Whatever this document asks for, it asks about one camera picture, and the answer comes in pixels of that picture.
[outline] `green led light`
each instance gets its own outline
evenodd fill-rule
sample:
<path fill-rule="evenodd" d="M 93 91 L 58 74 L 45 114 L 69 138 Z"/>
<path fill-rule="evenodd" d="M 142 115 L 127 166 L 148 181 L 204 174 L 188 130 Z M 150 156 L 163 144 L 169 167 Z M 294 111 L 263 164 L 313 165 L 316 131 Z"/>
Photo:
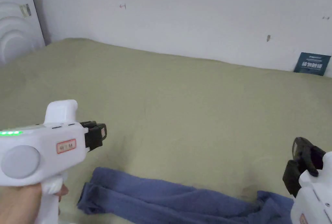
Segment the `green led light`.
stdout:
<path fill-rule="evenodd" d="M 2 136 L 19 136 L 23 131 L 0 131 L 0 137 Z"/>

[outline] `green bed sheet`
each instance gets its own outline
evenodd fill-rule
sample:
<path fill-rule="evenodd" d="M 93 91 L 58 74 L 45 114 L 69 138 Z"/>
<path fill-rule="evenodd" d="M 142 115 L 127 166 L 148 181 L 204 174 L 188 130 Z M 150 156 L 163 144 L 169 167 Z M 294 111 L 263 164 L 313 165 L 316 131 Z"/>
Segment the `green bed sheet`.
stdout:
<path fill-rule="evenodd" d="M 77 210 L 96 167 L 253 200 L 288 195 L 295 137 L 332 150 L 332 79 L 316 75 L 67 39 L 1 67 L 0 86 L 0 129 L 42 123 L 63 99 L 78 121 L 107 124 L 104 146 L 69 170 L 61 218 L 75 223 L 127 223 Z"/>

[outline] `finger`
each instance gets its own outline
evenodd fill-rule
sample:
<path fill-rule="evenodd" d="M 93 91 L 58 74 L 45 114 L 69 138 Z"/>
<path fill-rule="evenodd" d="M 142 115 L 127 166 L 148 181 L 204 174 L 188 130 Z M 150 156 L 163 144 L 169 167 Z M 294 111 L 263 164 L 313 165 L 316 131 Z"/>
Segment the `finger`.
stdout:
<path fill-rule="evenodd" d="M 57 196 L 64 196 L 64 195 L 67 195 L 68 193 L 69 193 L 68 188 L 65 185 L 63 185 L 61 187 L 60 191 L 58 193 L 56 193 L 55 195 L 57 195 Z"/>

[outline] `white handheld device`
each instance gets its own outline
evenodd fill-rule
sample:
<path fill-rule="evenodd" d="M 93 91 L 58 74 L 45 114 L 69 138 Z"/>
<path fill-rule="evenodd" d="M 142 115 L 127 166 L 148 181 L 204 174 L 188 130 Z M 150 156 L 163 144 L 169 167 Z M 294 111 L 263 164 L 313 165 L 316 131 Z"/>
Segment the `white handheld device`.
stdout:
<path fill-rule="evenodd" d="M 307 139 L 294 140 L 283 181 L 293 195 L 293 224 L 332 224 L 332 152 L 324 152 Z"/>
<path fill-rule="evenodd" d="M 65 170 L 81 163 L 102 145 L 105 124 L 76 122 L 75 100 L 48 105 L 43 124 L 0 131 L 0 185 L 41 182 L 42 201 L 36 224 L 58 224 L 58 196 Z"/>

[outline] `blue towel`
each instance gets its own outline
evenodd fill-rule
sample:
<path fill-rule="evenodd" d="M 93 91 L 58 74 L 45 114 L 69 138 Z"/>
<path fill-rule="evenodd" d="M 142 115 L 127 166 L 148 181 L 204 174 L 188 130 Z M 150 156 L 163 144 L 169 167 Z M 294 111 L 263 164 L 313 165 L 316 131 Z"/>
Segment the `blue towel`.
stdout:
<path fill-rule="evenodd" d="M 216 191 L 96 168 L 77 206 L 86 214 L 113 213 L 138 224 L 291 224 L 292 199 L 257 194 L 257 201 L 249 203 Z"/>

